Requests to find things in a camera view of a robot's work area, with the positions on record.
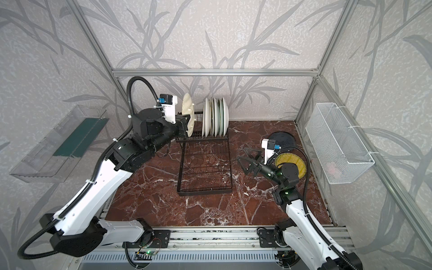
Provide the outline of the mint green flower plate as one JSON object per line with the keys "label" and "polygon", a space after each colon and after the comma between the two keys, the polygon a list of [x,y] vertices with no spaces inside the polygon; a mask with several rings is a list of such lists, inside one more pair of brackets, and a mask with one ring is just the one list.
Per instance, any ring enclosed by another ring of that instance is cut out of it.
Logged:
{"label": "mint green flower plate", "polygon": [[225,136],[225,102],[224,98],[219,99],[219,135]]}

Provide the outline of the dark blue oval plate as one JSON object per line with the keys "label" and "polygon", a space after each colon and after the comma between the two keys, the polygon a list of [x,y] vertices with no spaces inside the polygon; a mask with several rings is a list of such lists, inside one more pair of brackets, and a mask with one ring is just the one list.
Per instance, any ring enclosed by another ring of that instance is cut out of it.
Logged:
{"label": "dark blue oval plate", "polygon": [[284,131],[273,132],[268,137],[269,140],[274,140],[277,145],[283,146],[296,146],[295,137],[289,133]]}

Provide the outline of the cream floral plate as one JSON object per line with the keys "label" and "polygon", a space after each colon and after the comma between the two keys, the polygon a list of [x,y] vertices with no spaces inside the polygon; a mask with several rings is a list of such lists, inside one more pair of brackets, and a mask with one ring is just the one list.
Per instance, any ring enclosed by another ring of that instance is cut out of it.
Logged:
{"label": "cream floral plate", "polygon": [[214,98],[210,98],[209,100],[210,104],[210,132],[209,136],[214,136]]}

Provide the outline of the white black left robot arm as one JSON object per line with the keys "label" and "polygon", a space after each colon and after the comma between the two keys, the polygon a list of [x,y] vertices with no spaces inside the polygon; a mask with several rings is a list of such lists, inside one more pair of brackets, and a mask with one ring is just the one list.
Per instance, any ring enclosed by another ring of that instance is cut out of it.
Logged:
{"label": "white black left robot arm", "polygon": [[[156,105],[136,112],[132,86],[145,83]],[[99,157],[91,178],[63,208],[40,219],[42,229],[19,248],[23,260],[49,257],[58,253],[82,257],[100,245],[141,243],[148,245],[155,237],[143,220],[110,222],[96,214],[118,187],[165,145],[176,138],[191,136],[194,104],[189,94],[183,99],[182,114],[176,113],[178,99],[171,94],[157,95],[148,80],[132,77],[127,84],[130,126],[114,139]]]}

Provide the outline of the green yellow woven plate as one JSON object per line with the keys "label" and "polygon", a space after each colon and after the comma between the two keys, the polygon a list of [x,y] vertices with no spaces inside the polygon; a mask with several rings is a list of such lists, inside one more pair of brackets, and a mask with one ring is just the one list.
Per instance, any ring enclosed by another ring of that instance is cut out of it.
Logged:
{"label": "green yellow woven plate", "polygon": [[275,158],[275,166],[280,168],[285,163],[293,163],[299,171],[299,179],[303,178],[307,173],[306,163],[298,155],[293,153],[282,153]]}

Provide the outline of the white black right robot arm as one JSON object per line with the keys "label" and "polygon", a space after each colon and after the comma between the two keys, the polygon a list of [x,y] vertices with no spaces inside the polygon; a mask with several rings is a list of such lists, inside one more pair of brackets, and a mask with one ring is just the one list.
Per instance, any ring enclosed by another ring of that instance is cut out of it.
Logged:
{"label": "white black right robot arm", "polygon": [[274,182],[275,203],[289,219],[275,225],[274,239],[278,246],[291,248],[310,270],[361,270],[362,262],[354,252],[348,253],[321,226],[310,212],[297,184],[310,174],[308,156],[296,157],[293,162],[285,153],[274,150],[245,148],[246,156],[237,157],[245,174],[263,176]]}

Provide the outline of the white plate dark lettered rim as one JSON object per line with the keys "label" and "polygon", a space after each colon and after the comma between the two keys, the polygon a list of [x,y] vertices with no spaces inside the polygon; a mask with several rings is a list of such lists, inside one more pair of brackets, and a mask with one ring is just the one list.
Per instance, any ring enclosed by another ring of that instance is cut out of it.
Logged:
{"label": "white plate dark lettered rim", "polygon": [[220,131],[220,111],[218,99],[214,99],[214,130],[215,136],[218,137]]}

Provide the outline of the white plate green emblem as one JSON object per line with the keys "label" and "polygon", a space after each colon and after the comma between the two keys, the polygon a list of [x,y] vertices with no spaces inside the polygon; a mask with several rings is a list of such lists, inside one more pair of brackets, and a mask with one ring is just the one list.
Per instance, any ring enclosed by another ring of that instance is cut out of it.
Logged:
{"label": "white plate green emblem", "polygon": [[210,135],[211,130],[211,101],[205,99],[205,137]]}

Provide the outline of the orange woven plate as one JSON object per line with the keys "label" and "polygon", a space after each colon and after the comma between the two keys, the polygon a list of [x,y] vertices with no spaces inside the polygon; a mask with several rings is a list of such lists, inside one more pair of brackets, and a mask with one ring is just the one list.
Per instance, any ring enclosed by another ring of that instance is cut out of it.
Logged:
{"label": "orange woven plate", "polygon": [[190,116],[190,120],[187,124],[187,135],[191,137],[195,126],[195,110],[194,103],[189,93],[186,93],[182,100],[182,115]]}

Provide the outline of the orange sunburst plate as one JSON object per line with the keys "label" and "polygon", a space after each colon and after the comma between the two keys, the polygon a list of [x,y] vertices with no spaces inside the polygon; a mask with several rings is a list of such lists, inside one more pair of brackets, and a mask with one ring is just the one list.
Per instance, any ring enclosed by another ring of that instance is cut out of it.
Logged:
{"label": "orange sunburst plate", "polygon": [[227,106],[227,102],[226,100],[223,98],[223,109],[224,109],[224,133],[223,135],[225,136],[227,134],[227,130],[228,130],[228,125],[229,125],[229,111],[228,111],[228,106]]}
{"label": "orange sunburst plate", "polygon": [[201,132],[201,135],[203,138],[205,137],[205,134],[206,134],[206,127],[205,127],[205,124],[206,124],[206,118],[205,118],[206,117],[206,106],[207,106],[207,99],[205,99],[203,102],[203,111],[202,111],[202,132]]}

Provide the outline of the black wire dish rack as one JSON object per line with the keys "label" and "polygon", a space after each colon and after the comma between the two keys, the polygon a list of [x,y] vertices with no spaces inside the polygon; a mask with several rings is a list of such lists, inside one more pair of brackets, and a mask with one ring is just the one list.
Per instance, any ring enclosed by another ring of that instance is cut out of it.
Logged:
{"label": "black wire dish rack", "polygon": [[229,134],[203,137],[203,112],[196,112],[195,118],[192,136],[176,140],[182,149],[177,193],[179,196],[229,194],[234,186]]}

